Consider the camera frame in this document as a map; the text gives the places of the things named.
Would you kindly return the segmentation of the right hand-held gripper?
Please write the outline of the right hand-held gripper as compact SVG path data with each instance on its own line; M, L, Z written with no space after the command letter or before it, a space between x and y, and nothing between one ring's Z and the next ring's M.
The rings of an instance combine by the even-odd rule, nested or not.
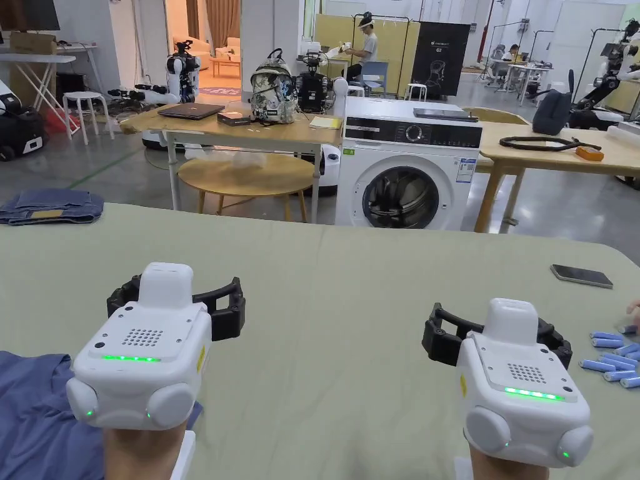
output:
M525 301L490 300L485 325L435 302L422 347L432 361L456 365L469 446L507 461L576 468L593 446L591 411L568 373L571 343L538 320Z

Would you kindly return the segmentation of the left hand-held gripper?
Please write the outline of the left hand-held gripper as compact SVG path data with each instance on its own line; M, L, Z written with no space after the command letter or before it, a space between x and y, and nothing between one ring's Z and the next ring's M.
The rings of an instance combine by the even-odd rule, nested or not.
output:
M193 296L193 270L153 262L107 298L107 321L72 362L66 395L95 428L164 431L187 421L212 342L238 338L245 297L238 277ZM218 309L217 301L228 298Z

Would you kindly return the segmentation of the person's right hand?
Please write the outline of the person's right hand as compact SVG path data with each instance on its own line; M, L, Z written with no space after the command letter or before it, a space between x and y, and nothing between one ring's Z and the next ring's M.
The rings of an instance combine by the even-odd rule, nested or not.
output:
M473 479L549 479L550 469L488 456L469 446Z

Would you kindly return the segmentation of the person's left hand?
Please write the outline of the person's left hand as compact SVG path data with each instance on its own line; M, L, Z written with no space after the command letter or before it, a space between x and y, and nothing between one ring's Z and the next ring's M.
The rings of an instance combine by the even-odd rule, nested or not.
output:
M162 431L104 429L105 479L170 479L187 422Z

